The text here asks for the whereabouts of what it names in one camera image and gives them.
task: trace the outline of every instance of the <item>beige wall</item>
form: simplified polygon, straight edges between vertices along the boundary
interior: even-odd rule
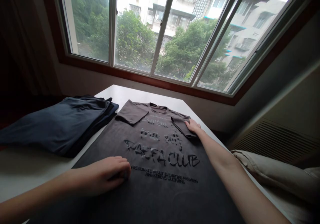
[[[319,107],[320,67],[263,117],[294,131],[320,139]]]
[[[41,17],[52,58],[56,63],[56,73],[63,94],[71,96],[94,95],[110,85],[116,84],[179,98],[184,100],[210,129],[223,132],[234,132],[241,128],[294,78],[310,68],[320,56],[317,49],[320,40],[320,31],[318,29],[320,12],[318,12],[275,59],[240,102],[233,107],[60,64],[55,53],[43,0],[35,0],[35,3]]]

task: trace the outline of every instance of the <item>brown window trim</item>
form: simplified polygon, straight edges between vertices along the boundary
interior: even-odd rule
[[[136,73],[127,72],[124,70],[107,67],[101,64],[93,63],[90,61],[80,60],[77,58],[68,57],[64,51],[63,38],[61,35],[59,18],[56,11],[54,0],[44,0],[48,20],[51,28],[51,33],[56,48],[58,60],[60,63],[83,68],[98,73],[108,74],[119,78],[128,79],[131,81],[152,85],[158,88],[179,92],[198,98],[208,99],[214,102],[223,103],[231,106],[235,106],[237,102],[245,95],[245,93],[251,88],[251,86],[257,81],[257,79],[263,74],[263,72],[269,67],[269,65],[275,60],[275,58],[282,52],[282,50],[289,44],[289,42],[296,36],[296,34],[302,29],[302,27],[311,19],[311,17],[319,9],[318,0],[311,0],[303,12],[297,17],[287,31],[282,35],[279,41],[271,49],[261,64],[255,69],[251,76],[246,80],[242,87],[237,91],[234,97],[225,97],[219,94],[209,93],[199,89],[182,86],[166,82],[163,80],[154,79],[151,77],[143,76]]]

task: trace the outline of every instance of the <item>stack of folded clothes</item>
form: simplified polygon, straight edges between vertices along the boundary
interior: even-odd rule
[[[65,98],[0,130],[0,146],[33,147],[75,157],[116,115],[119,105],[111,101],[90,95]]]

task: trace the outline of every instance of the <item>wall vent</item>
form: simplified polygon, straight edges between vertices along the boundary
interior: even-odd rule
[[[230,149],[249,151],[295,165],[320,151],[320,140],[265,118],[237,138]]]

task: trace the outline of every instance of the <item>gray t-shirt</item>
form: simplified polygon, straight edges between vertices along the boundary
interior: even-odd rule
[[[69,198],[31,223],[244,223],[184,123],[189,118],[128,100],[74,168],[122,156],[131,164],[130,179],[98,197]]]

